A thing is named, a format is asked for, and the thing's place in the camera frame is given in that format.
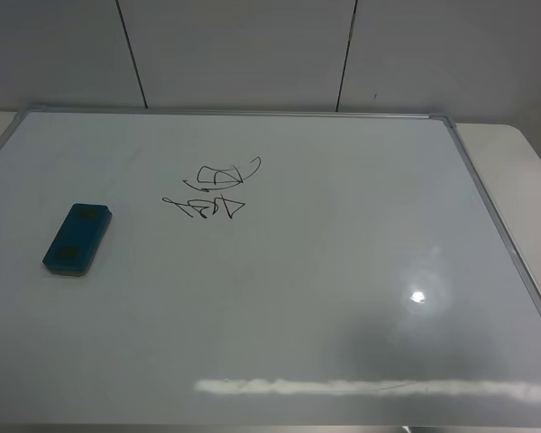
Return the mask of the blue whiteboard eraser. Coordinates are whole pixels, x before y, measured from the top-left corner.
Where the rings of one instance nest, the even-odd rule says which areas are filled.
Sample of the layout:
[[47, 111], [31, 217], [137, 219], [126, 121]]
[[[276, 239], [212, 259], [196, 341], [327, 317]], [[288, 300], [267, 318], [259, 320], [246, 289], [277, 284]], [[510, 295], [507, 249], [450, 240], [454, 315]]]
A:
[[42, 259], [52, 274], [87, 274], [113, 214], [108, 206], [75, 203]]

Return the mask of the white aluminium-framed whiteboard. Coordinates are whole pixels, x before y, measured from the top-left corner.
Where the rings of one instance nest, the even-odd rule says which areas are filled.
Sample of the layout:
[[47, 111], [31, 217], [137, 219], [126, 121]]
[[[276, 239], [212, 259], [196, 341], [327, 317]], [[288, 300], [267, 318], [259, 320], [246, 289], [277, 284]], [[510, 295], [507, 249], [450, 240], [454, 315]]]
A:
[[[75, 203], [89, 271], [42, 264]], [[32, 106], [0, 138], [0, 424], [541, 428], [541, 296], [439, 115]]]

